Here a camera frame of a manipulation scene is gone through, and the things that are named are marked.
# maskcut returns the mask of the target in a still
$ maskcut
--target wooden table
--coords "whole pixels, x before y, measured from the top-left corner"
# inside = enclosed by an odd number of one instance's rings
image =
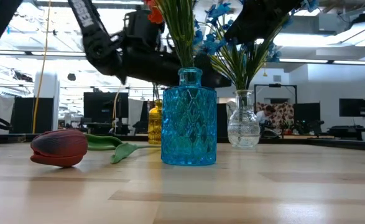
[[[365,223],[365,151],[219,144],[213,166],[168,166],[141,149],[116,165],[89,152],[70,169],[31,154],[0,146],[0,224]]]

